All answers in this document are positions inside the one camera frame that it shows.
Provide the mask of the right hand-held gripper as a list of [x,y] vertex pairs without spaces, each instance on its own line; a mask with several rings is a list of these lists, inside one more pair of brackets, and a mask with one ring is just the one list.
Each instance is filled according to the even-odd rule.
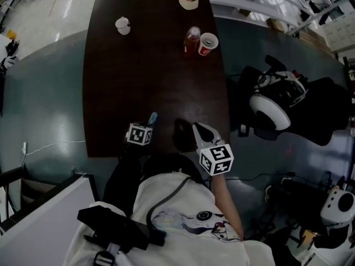
[[226,144],[219,132],[213,127],[195,122],[194,132],[199,165],[210,176],[227,173],[231,170],[234,156],[229,144]]

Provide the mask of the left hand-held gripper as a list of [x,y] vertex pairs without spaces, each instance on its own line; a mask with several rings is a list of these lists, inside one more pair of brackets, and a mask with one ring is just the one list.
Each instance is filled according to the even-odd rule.
[[145,146],[150,144],[152,128],[131,123],[126,133],[126,141],[131,144]]

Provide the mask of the person's right forearm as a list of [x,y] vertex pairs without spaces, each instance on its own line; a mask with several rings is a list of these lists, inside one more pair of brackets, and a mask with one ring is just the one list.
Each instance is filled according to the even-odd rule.
[[238,237],[243,240],[244,230],[241,218],[230,195],[224,174],[213,176],[210,186],[211,192],[215,196],[216,207],[232,225]]

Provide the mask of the person's left forearm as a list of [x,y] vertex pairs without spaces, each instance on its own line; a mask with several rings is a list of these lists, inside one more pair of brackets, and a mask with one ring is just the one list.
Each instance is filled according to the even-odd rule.
[[118,164],[108,179],[103,202],[111,204],[127,217],[133,212],[133,206],[142,177],[140,159],[144,154],[144,147],[127,145],[119,154]]

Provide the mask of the white round robot head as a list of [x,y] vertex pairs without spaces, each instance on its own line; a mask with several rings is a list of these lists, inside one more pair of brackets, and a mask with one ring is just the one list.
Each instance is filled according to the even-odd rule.
[[249,105],[261,126],[282,131],[291,126],[287,112],[306,97],[308,79],[295,70],[268,70],[258,77],[254,90]]

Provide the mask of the person's white printed shirt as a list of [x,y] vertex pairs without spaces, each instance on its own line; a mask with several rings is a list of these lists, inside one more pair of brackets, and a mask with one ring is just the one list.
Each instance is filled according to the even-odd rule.
[[140,184],[131,218],[166,233],[163,246],[117,252],[114,266],[275,266],[272,250],[243,241],[205,186],[183,173],[165,173]]

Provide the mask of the red paper cup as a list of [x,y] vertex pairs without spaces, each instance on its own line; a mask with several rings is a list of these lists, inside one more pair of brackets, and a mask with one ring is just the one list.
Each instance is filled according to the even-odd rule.
[[208,55],[212,50],[219,45],[219,40],[216,35],[212,33],[203,33],[200,37],[200,44],[197,52],[202,55]]

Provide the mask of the black waist pack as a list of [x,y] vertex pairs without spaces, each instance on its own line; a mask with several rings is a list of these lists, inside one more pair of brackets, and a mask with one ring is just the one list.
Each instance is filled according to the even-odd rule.
[[77,219],[94,231],[92,236],[83,235],[84,239],[103,248],[113,243],[119,245],[122,252],[128,253],[132,248],[147,250],[150,244],[160,247],[165,244],[165,232],[103,206],[81,209]]

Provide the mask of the white mug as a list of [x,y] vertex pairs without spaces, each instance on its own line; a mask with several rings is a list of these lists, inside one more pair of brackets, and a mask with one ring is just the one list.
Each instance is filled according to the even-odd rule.
[[128,35],[130,33],[130,21],[126,17],[120,17],[115,22],[115,26],[121,35]]

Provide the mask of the black office chair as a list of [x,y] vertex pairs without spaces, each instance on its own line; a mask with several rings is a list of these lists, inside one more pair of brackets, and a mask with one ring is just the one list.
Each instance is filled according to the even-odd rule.
[[[268,70],[294,71],[288,70],[271,55],[265,57],[265,63],[269,66]],[[280,134],[289,132],[325,146],[330,142],[334,131],[347,128],[351,112],[349,93],[331,78],[308,81],[306,97],[287,112],[291,120],[290,127],[276,131],[261,126],[261,121],[250,108],[249,99],[255,92],[258,77],[268,70],[259,71],[246,66],[241,73],[226,78],[230,105],[236,105],[235,108],[230,108],[231,122],[240,136],[247,136],[249,130],[253,129],[256,136],[275,141]]]

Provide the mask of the flat cardboard box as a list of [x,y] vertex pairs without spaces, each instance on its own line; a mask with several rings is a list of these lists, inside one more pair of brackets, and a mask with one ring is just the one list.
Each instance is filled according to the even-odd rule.
[[282,33],[286,33],[290,29],[288,24],[273,18],[268,18],[266,20],[266,24],[268,28]]

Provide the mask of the white partition desk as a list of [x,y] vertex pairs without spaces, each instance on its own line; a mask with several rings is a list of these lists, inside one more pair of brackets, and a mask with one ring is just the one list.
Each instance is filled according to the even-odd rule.
[[0,266],[62,266],[78,212],[94,202],[89,179],[76,180],[0,237]]

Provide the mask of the large white shelf rack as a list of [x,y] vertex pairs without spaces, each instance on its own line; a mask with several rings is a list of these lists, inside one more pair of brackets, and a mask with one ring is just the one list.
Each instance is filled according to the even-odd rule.
[[268,18],[282,23],[284,32],[307,27],[322,37],[325,36],[321,17],[335,9],[350,12],[355,0],[210,0],[214,15],[221,18],[242,20],[238,13],[243,9],[250,14],[246,22],[266,25]]

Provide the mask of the black and white gear pile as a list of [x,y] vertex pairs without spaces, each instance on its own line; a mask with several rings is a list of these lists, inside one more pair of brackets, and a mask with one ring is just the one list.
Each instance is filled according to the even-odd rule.
[[0,58],[0,71],[7,71],[19,61],[17,57],[19,41],[12,40],[4,47],[5,57]]

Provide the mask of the wooden step platform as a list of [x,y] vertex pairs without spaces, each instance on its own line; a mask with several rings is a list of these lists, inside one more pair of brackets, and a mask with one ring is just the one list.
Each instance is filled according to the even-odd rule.
[[334,53],[331,51],[330,47],[326,44],[325,39],[314,32],[311,29],[303,29],[299,31],[296,36],[298,39],[304,41],[305,43],[309,44],[310,46],[330,55],[334,58]]

